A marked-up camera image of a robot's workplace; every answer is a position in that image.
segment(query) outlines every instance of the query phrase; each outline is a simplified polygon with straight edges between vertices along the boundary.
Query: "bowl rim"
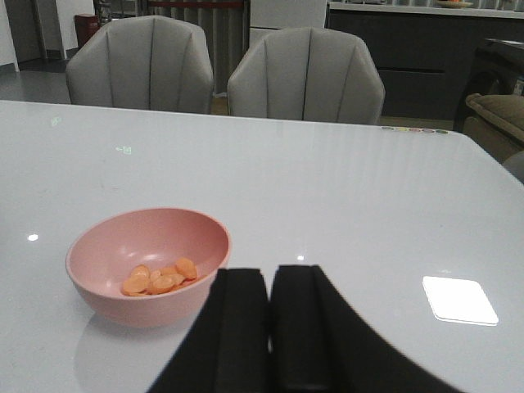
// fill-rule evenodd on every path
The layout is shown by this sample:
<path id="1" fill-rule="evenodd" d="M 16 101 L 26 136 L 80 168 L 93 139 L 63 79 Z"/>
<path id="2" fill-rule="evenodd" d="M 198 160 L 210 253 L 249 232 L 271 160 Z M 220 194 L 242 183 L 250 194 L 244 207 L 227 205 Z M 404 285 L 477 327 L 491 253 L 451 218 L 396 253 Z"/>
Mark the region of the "bowl rim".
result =
<path id="1" fill-rule="evenodd" d="M 196 282 L 194 282 L 191 285 L 188 285 L 188 286 L 186 286 L 184 288 L 178 289 L 176 291 L 171 291 L 171 292 L 166 292 L 166 293 L 161 293 L 161 294 L 158 294 L 158 295 L 151 295 L 151 296 L 126 296 L 124 294 L 122 294 L 121 296 L 102 295 L 102 294 L 100 294 L 98 292 L 95 292 L 95 291 L 92 291 L 90 289 L 87 289 L 84 285 L 82 285 L 79 282 L 79 280 L 75 277 L 75 275 L 71 271 L 71 267 L 70 267 L 71 253 L 73 252 L 73 249 L 75 248 L 77 243 L 80 241 L 80 239 L 82 237 L 84 237 L 87 233 L 89 233 L 90 231 L 92 231 L 93 229 L 98 227 L 99 225 L 102 225 L 102 224 L 104 224 L 104 223 L 106 223 L 108 221 L 111 221 L 112 219 L 116 219 L 116 218 L 118 218 L 120 216 L 123 216 L 123 215 L 131 215 L 133 213 L 149 211 L 149 210 L 181 210 L 181 211 L 187 211 L 189 213 L 195 213 L 195 214 L 204 216 L 207 219 L 210 219 L 211 221 L 217 223 L 222 228 L 222 230 L 224 231 L 224 233 L 226 235 L 226 238 L 228 239 L 228 249 L 226 251 L 226 254 L 225 254 L 224 258 L 222 259 L 222 262 L 220 262 L 218 268 L 216 270 L 212 271 L 211 273 L 209 273 L 209 274 L 207 274 L 207 275 L 205 275 L 203 277 L 198 278 L 196 280 Z M 173 296 L 173 295 L 175 295 L 177 293 L 182 293 L 182 292 L 188 291 L 191 288 L 195 288 L 195 287 L 199 287 L 200 285 L 204 285 L 205 282 L 207 281 L 207 279 L 211 278 L 212 276 L 215 276 L 216 272 L 218 271 L 218 269 L 221 269 L 221 268 L 223 268 L 226 265 L 226 263 L 229 260 L 229 256 L 231 255 L 231 247 L 232 247 L 231 235 L 230 235 L 228 229 L 225 227 L 224 224 L 222 224 L 222 222 L 217 220 L 212 215 L 208 215 L 207 213 L 203 213 L 200 210 L 188 209 L 188 208 L 183 208 L 183 207 L 174 207 L 174 206 L 147 207 L 147 208 L 143 208 L 143 209 L 127 210 L 127 211 L 124 211 L 122 213 L 118 213 L 116 215 L 112 215 L 111 217 L 103 219 L 103 220 L 95 223 L 94 225 L 92 225 L 88 229 L 84 230 L 83 232 L 81 232 L 80 235 L 78 235 L 77 238 L 75 238 L 73 243 L 70 245 L 70 247 L 69 247 L 69 249 L 67 251 L 67 254 L 65 255 L 65 271 L 67 272 L 67 275 L 69 276 L 70 280 L 73 282 L 73 284 L 75 286 L 78 286 L 78 287 L 82 288 L 83 291 L 86 291 L 88 293 L 94 294 L 95 296 L 100 296 L 100 297 L 103 297 L 105 299 L 114 299 L 114 300 L 123 300 L 123 301 L 148 301 L 148 300 L 151 301 L 153 299 L 160 299 L 162 297 Z"/>

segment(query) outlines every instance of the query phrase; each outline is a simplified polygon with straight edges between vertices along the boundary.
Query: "radiator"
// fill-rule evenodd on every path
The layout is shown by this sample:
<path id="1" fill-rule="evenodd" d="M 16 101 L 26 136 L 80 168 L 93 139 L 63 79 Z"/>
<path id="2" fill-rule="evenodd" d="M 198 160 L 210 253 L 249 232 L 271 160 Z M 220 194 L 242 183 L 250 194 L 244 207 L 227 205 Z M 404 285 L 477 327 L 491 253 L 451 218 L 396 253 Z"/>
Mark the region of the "radiator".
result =
<path id="1" fill-rule="evenodd" d="M 249 2 L 243 0 L 176 0 L 147 2 L 146 13 L 193 23 L 206 33 L 215 95 L 225 95 L 228 79 L 249 43 Z"/>

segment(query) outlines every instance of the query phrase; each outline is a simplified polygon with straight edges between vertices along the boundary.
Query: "plate on counter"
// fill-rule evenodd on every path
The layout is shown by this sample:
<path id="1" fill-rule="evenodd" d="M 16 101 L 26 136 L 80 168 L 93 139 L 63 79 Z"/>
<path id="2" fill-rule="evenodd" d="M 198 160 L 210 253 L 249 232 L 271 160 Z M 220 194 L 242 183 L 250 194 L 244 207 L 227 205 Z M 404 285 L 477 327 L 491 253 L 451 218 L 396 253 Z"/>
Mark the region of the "plate on counter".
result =
<path id="1" fill-rule="evenodd" d="M 436 0 L 436 4 L 443 8 L 466 8 L 470 7 L 472 2 L 445 2 L 441 0 Z"/>

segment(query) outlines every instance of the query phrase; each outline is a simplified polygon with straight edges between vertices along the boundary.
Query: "door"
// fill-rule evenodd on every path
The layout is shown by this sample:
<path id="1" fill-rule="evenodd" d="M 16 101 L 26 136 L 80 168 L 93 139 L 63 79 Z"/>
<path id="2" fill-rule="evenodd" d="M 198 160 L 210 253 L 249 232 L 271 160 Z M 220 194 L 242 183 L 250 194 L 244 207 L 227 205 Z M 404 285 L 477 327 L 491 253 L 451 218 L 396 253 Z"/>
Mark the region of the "door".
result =
<path id="1" fill-rule="evenodd" d="M 34 0 L 5 0 L 16 59 L 19 63 L 42 58 L 40 28 Z"/>

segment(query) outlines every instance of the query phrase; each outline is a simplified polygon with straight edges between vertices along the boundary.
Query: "floor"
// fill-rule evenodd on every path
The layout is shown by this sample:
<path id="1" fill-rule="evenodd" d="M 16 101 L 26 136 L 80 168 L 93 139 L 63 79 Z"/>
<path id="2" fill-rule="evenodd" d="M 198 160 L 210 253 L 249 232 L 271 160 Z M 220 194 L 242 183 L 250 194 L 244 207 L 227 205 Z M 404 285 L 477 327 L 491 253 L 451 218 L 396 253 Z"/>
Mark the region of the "floor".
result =
<path id="1" fill-rule="evenodd" d="M 20 72 L 0 75 L 0 100 L 69 104 L 65 69 L 66 61 L 28 61 L 20 64 Z M 215 97 L 211 113 L 228 115 L 228 99 Z M 396 127 L 453 129 L 451 120 L 382 117 L 380 124 Z"/>

